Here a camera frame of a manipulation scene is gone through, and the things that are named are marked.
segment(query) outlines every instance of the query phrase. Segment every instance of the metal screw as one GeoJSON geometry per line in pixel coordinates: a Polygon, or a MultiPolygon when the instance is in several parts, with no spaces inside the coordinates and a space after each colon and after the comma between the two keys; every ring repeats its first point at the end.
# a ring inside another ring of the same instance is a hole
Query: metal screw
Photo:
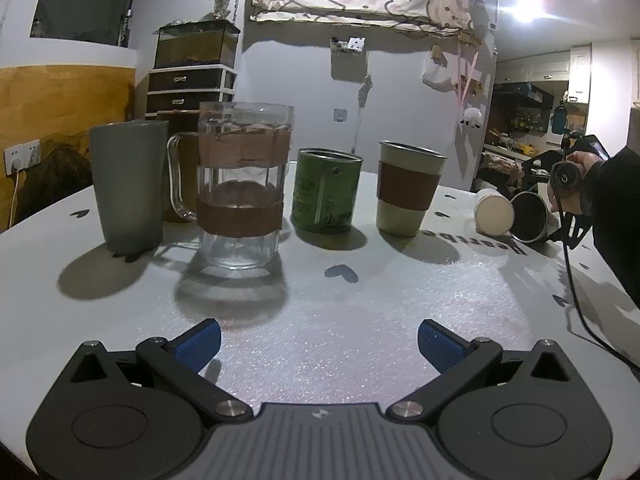
{"type": "Polygon", "coordinates": [[[412,418],[421,415],[424,408],[419,402],[415,402],[414,400],[401,400],[391,407],[391,411],[402,418],[412,418]]]}
{"type": "Polygon", "coordinates": [[[248,410],[249,407],[244,402],[236,399],[222,400],[216,406],[216,412],[222,416],[240,416],[248,410]]]}

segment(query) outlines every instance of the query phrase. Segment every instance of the wooden wall panel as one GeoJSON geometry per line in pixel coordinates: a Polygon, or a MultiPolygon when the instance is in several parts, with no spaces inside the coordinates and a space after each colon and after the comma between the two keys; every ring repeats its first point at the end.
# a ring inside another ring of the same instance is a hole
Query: wooden wall panel
{"type": "MultiPolygon", "coordinates": [[[[84,155],[91,126],[130,118],[134,81],[133,68],[0,68],[0,153],[14,144],[40,139],[43,158],[52,150],[53,141],[71,144],[84,155]]],[[[15,181],[4,176],[3,161],[0,166],[2,232],[7,226],[15,181]]]]}

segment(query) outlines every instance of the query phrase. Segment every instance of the ceiling light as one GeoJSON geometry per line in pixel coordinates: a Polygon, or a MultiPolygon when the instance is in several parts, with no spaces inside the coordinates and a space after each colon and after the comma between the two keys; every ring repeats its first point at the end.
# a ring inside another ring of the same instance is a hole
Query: ceiling light
{"type": "Polygon", "coordinates": [[[536,18],[545,15],[542,8],[542,0],[518,0],[510,9],[511,14],[523,23],[530,23],[536,18]]]}

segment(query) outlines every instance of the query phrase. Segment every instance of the green tin can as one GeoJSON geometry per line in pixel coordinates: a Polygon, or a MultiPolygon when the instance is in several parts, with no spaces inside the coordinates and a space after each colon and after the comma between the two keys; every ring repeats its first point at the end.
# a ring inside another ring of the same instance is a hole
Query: green tin can
{"type": "Polygon", "coordinates": [[[291,223],[322,234],[351,229],[362,158],[349,153],[302,148],[298,150],[291,223]]]}

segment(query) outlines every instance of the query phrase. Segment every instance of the black cable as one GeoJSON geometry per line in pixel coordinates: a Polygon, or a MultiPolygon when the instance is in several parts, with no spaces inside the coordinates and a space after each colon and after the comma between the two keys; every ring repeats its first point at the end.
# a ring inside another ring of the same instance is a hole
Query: black cable
{"type": "Polygon", "coordinates": [[[620,361],[622,361],[625,365],[636,372],[640,372],[640,367],[636,365],[633,361],[623,356],[620,352],[618,352],[615,348],[611,347],[609,344],[605,343],[602,339],[600,339],[594,332],[591,330],[589,325],[587,325],[586,320],[584,319],[584,315],[582,314],[582,309],[580,308],[580,303],[578,302],[578,295],[575,291],[574,285],[574,276],[571,272],[571,264],[569,263],[569,248],[566,244],[566,236],[569,233],[569,229],[571,226],[566,226],[566,219],[564,218],[564,212],[562,211],[562,203],[560,201],[560,196],[558,195],[558,190],[556,189],[556,183],[553,180],[553,175],[550,176],[549,184],[551,184],[551,189],[554,192],[554,196],[556,197],[556,204],[558,205],[558,212],[560,213],[560,230],[562,233],[562,250],[564,251],[564,262],[566,264],[566,275],[567,280],[569,281],[569,289],[571,290],[571,295],[574,298],[574,306],[576,312],[578,313],[578,318],[580,318],[580,323],[587,331],[587,333],[595,339],[595,341],[602,347],[603,350],[609,352],[613,357],[616,357],[620,361]]]}

